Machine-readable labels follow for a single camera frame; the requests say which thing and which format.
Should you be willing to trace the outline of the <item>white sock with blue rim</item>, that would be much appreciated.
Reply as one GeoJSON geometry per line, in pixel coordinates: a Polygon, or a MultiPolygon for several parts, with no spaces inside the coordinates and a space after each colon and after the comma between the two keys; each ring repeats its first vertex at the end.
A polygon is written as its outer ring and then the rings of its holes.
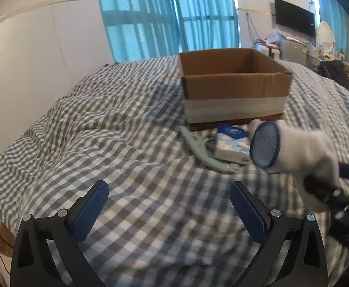
{"type": "Polygon", "coordinates": [[[339,162],[331,138],[321,130],[292,128],[284,121],[253,120],[248,127],[250,158],[265,170],[290,174],[303,203],[312,212],[323,213],[328,207],[307,192],[307,176],[324,185],[338,188],[339,162]]]}

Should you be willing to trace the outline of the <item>black backpack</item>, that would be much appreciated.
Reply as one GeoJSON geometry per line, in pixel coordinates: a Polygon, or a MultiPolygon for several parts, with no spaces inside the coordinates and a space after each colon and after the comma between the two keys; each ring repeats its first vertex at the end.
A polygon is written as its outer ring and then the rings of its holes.
{"type": "Polygon", "coordinates": [[[318,75],[329,78],[349,90],[349,75],[341,61],[321,61],[314,71],[318,75]]]}

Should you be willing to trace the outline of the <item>blue white tissue pack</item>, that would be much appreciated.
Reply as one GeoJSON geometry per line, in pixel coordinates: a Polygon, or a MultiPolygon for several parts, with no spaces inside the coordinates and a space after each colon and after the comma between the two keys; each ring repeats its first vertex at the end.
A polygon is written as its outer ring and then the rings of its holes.
{"type": "Polygon", "coordinates": [[[216,159],[245,165],[250,162],[250,139],[245,130],[229,124],[219,124],[216,134],[216,159]]]}

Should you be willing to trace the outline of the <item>green plastic hanger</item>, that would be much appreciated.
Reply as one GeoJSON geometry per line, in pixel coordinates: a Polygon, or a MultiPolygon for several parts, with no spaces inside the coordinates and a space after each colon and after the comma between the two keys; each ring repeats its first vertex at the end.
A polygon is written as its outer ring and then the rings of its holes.
{"type": "Polygon", "coordinates": [[[186,126],[180,126],[179,133],[185,139],[185,143],[193,155],[211,170],[221,174],[234,174],[238,172],[239,165],[226,163],[213,157],[207,149],[207,143],[210,141],[209,138],[204,138],[191,132],[186,126]]]}

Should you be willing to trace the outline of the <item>white oval mirror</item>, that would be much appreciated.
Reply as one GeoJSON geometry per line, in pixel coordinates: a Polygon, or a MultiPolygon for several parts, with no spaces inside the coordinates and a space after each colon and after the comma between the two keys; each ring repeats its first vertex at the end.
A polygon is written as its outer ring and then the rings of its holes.
{"type": "Polygon", "coordinates": [[[316,30],[316,43],[324,53],[331,53],[334,49],[334,34],[325,21],[322,21],[316,30]]]}

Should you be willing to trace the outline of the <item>grey mini fridge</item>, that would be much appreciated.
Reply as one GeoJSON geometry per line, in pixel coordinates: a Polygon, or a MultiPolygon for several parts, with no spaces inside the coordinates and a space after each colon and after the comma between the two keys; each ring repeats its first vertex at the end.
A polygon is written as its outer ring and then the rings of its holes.
{"type": "Polygon", "coordinates": [[[306,66],[307,46],[291,39],[281,41],[281,59],[306,66]]]}

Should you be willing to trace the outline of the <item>white suitcase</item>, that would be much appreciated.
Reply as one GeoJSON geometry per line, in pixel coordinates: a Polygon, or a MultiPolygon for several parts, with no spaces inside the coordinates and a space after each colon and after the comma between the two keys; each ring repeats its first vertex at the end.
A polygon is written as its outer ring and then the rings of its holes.
{"type": "Polygon", "coordinates": [[[281,59],[281,51],[277,45],[256,43],[253,48],[275,60],[281,59]]]}

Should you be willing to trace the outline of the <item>brown cardboard box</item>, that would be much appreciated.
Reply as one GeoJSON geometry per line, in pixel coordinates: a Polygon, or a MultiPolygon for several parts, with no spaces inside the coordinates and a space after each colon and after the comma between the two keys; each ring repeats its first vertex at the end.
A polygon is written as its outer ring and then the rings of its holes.
{"type": "Polygon", "coordinates": [[[178,60],[191,131],[283,116],[292,73],[276,60],[239,48],[189,51],[178,60]]]}

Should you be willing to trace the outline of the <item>grey checked bed cover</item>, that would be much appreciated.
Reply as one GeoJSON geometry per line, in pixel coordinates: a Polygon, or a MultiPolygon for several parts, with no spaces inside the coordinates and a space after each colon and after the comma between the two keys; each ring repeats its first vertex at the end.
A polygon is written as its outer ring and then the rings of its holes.
{"type": "Polygon", "coordinates": [[[267,206],[307,210],[292,178],[201,164],[185,123],[174,56],[105,66],[58,100],[0,154],[0,219],[52,216],[98,180],[109,198],[80,248],[106,286],[231,286],[257,245],[234,210],[240,180],[267,206]]]}

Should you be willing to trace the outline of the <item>far blue curtain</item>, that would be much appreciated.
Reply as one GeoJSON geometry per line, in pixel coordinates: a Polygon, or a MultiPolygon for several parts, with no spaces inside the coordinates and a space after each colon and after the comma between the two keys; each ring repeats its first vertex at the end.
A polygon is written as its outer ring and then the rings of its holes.
{"type": "Polygon", "coordinates": [[[335,51],[347,55],[348,31],[347,18],[338,0],[319,0],[320,19],[327,22],[335,37],[335,51]]]}

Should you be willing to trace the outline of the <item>blue curtain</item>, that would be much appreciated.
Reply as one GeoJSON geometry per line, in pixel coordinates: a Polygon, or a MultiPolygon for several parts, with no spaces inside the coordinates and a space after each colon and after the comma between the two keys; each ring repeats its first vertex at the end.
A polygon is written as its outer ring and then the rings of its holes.
{"type": "Polygon", "coordinates": [[[174,0],[174,8],[183,52],[238,47],[234,0],[174,0]]]}
{"type": "Polygon", "coordinates": [[[114,61],[179,53],[179,32],[172,0],[98,1],[114,61]]]}
{"type": "Polygon", "coordinates": [[[320,19],[327,22],[335,37],[335,51],[347,55],[348,31],[347,18],[338,0],[319,0],[320,19]]]}

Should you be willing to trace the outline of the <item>right blue curtain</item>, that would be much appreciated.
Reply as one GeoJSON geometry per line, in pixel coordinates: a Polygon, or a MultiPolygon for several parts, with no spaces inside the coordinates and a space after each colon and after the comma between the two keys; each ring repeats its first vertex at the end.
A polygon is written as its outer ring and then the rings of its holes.
{"type": "Polygon", "coordinates": [[[234,0],[174,0],[174,8],[183,52],[238,47],[234,0]]]}

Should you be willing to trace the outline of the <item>left blue curtain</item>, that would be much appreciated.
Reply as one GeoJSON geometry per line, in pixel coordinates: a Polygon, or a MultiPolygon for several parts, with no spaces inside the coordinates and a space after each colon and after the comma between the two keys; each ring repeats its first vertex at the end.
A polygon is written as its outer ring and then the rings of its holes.
{"type": "Polygon", "coordinates": [[[179,32],[172,0],[98,1],[114,61],[179,53],[179,32]]]}

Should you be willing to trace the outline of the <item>black wall television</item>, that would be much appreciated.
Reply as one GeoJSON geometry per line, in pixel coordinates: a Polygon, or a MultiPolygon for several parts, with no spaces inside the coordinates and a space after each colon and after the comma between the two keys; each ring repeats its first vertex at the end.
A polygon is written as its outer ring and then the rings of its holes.
{"type": "Polygon", "coordinates": [[[314,13],[284,0],[274,2],[276,24],[297,30],[311,38],[316,36],[314,13]]]}

